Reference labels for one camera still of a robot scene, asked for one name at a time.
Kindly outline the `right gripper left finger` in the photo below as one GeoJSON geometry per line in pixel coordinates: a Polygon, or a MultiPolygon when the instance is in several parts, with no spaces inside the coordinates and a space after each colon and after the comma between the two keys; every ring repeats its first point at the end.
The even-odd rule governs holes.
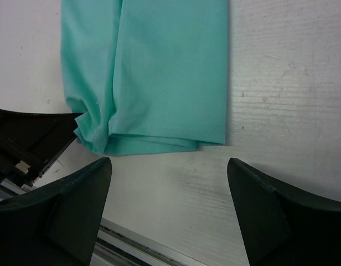
{"type": "Polygon", "coordinates": [[[0,265],[89,265],[111,175],[103,157],[0,201],[0,265]]]}

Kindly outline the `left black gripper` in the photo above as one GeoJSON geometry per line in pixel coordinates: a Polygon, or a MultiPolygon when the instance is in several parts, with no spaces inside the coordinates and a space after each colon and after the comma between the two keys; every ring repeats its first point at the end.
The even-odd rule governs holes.
{"type": "Polygon", "coordinates": [[[76,139],[79,116],[0,109],[0,184],[32,186],[76,139]]]}

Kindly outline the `teal t-shirt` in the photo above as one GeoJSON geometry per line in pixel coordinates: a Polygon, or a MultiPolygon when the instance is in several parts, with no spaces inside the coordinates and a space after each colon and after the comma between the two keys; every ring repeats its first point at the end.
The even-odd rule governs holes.
{"type": "Polygon", "coordinates": [[[75,134],[108,155],[223,145],[227,1],[62,1],[60,61],[75,134]]]}

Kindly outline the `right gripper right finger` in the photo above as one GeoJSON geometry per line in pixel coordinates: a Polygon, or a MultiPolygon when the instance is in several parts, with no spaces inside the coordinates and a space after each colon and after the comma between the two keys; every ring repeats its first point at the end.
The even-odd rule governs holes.
{"type": "Polygon", "coordinates": [[[341,202],[238,158],[229,160],[227,176],[250,265],[341,265],[341,202]]]}

